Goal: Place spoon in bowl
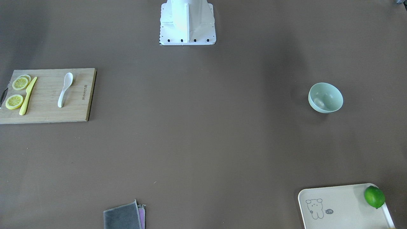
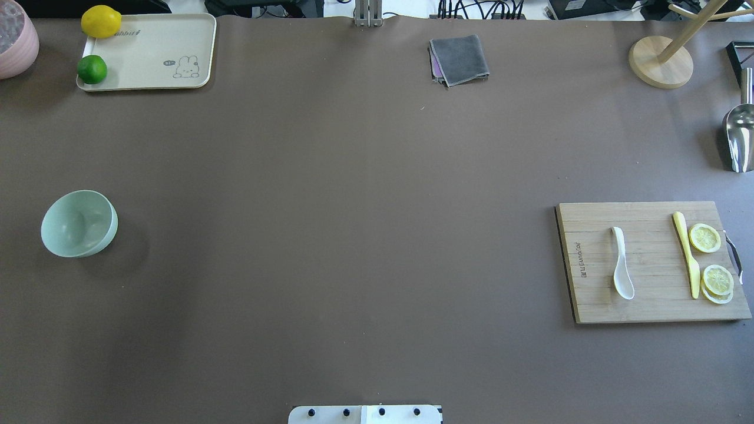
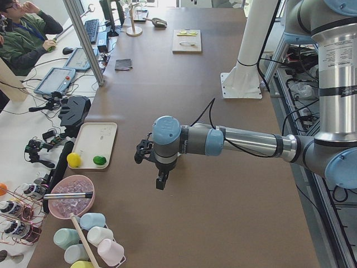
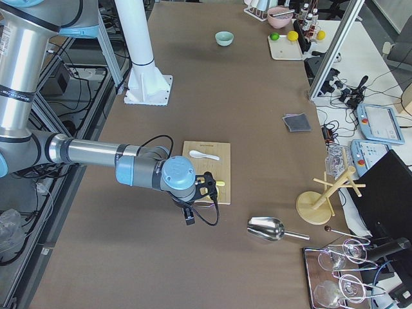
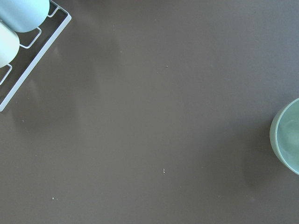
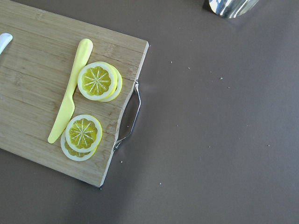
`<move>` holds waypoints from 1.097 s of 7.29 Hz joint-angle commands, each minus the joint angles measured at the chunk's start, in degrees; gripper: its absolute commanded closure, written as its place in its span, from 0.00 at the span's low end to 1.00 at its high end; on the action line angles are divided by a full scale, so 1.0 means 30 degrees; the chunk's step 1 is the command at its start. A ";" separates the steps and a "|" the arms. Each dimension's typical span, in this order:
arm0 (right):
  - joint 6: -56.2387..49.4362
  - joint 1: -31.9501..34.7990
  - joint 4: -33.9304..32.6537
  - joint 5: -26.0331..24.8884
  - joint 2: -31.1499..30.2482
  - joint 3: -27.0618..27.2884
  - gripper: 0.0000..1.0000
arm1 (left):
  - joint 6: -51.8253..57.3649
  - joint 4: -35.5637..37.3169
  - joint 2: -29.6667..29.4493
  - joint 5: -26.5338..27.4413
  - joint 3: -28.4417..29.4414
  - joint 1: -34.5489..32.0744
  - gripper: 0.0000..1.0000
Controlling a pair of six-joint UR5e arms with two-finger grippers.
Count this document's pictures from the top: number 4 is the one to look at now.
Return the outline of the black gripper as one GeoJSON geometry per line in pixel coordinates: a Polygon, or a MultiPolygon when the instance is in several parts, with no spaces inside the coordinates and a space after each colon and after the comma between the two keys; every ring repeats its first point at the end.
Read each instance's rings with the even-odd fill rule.
{"type": "Polygon", "coordinates": [[[193,213],[191,205],[189,205],[187,202],[182,201],[178,198],[174,198],[174,203],[175,205],[181,208],[184,218],[185,218],[186,225],[195,224],[194,213],[193,213]]]}

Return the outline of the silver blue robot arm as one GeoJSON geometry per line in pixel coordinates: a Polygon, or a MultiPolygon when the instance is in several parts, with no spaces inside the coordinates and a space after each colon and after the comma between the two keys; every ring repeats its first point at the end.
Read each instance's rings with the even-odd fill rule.
{"type": "Polygon", "coordinates": [[[52,37],[95,39],[97,1],[2,1],[1,175],[41,164],[113,167],[119,183],[165,191],[181,208],[188,225],[201,198],[192,163],[163,146],[112,144],[28,128],[39,98],[41,73],[52,37]]]}

